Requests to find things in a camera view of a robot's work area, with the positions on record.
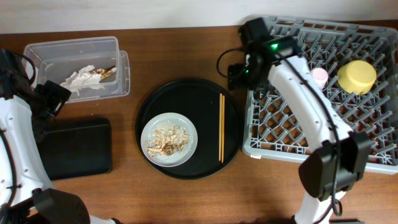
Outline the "white tissue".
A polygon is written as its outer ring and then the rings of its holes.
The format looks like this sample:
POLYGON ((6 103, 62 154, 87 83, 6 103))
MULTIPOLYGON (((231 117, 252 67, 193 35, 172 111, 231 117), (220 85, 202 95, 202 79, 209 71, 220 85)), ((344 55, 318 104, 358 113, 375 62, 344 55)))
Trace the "white tissue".
POLYGON ((71 77, 67 78, 63 83, 60 85, 71 92, 77 92, 78 94, 78 87, 83 86, 85 80, 89 79, 91 77, 90 73, 77 73, 74 72, 71 77))
POLYGON ((78 72, 78 76, 75 78, 77 86, 88 86, 92 89, 100 89, 103 86, 100 84, 101 74, 95 72, 93 65, 88 65, 82 68, 78 72))

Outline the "yellow bowl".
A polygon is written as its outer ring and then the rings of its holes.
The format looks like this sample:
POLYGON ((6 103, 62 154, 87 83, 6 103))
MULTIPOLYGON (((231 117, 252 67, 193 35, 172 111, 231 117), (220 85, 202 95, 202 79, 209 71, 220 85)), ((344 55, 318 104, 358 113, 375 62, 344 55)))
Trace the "yellow bowl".
POLYGON ((376 70, 368 62, 354 60, 342 66, 337 73, 339 86, 347 93, 368 93, 376 81, 376 70))

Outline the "gold foil wrapper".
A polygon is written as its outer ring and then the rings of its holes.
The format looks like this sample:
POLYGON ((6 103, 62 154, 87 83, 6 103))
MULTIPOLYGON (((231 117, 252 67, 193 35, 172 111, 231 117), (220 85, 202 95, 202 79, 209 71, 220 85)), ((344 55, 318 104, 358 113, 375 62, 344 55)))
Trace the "gold foil wrapper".
POLYGON ((99 68, 96 70, 92 70, 92 71, 90 71, 90 74, 100 75, 100 80, 104 80, 104 79, 112 76, 114 73, 116 73, 116 71, 117 71, 117 67, 112 66, 112 67, 108 67, 108 68, 99 68))

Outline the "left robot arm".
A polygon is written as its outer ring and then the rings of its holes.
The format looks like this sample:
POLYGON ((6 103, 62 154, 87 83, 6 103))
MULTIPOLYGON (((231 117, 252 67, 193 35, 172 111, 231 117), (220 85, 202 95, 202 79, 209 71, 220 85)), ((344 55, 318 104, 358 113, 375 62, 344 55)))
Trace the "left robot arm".
POLYGON ((82 199, 57 190, 55 179, 112 168, 107 119, 50 127, 70 91, 46 82, 1 85, 1 222, 102 223, 82 199))

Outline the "pink cup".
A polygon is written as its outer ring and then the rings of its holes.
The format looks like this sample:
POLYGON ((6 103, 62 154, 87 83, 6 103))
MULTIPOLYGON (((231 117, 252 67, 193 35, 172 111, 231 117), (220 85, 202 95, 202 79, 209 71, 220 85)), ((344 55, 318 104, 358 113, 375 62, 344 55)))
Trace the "pink cup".
POLYGON ((319 89, 322 90, 328 81, 328 72, 325 69, 318 67, 311 70, 311 75, 319 89))

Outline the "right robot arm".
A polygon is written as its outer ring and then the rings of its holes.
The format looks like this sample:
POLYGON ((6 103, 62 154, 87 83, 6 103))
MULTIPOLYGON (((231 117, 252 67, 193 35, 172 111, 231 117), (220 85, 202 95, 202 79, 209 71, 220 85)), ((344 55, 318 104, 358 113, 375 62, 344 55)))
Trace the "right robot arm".
POLYGON ((298 169, 305 195, 293 222, 328 223, 332 214, 342 215, 341 198, 363 178, 372 142, 336 113, 293 37, 243 37, 241 42, 244 62, 229 66, 229 73, 252 90, 273 86, 287 102, 310 150, 298 169))

